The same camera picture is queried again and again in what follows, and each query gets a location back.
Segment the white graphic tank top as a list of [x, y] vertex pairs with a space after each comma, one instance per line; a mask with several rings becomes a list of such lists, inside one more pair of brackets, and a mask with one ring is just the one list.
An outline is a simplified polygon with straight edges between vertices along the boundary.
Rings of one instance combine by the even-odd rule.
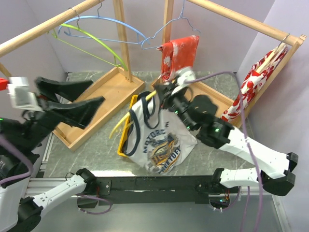
[[141, 93], [129, 110], [124, 153], [151, 173], [167, 174], [189, 156], [197, 139], [174, 112], [160, 107], [158, 96], [146, 100], [148, 94]]

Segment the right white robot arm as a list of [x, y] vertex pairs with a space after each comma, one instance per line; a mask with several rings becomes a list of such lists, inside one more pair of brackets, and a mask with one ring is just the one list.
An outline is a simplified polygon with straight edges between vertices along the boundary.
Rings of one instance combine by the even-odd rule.
[[253, 168], [230, 170], [217, 168], [204, 189], [209, 194], [224, 193], [227, 189], [248, 186], [261, 187], [266, 192], [285, 196], [295, 185], [294, 168], [298, 155], [281, 153], [245, 137], [240, 129], [216, 117], [218, 107], [207, 95], [185, 97], [187, 88], [174, 93], [176, 86], [155, 84], [160, 105], [178, 116], [203, 144], [231, 153], [251, 164]]

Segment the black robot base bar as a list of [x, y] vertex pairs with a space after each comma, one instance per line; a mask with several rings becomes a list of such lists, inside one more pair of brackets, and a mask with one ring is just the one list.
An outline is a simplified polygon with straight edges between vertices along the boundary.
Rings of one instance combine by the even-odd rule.
[[237, 193], [214, 182], [211, 175], [97, 177], [86, 195], [100, 196], [117, 203], [208, 204], [211, 195]]

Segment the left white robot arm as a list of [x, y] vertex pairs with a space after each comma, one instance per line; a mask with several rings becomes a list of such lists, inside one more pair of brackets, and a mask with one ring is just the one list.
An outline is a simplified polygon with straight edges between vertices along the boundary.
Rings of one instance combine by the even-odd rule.
[[1, 231], [29, 232], [66, 199], [97, 191], [96, 177], [83, 168], [57, 187], [25, 197], [34, 163], [39, 157], [34, 149], [60, 123], [85, 129], [104, 102], [103, 96], [78, 101], [92, 83], [91, 80], [58, 82], [38, 77], [35, 80], [37, 92], [31, 92], [25, 77], [1, 79], [1, 90], [7, 90], [12, 107], [21, 109], [24, 119], [24, 122], [0, 120]]

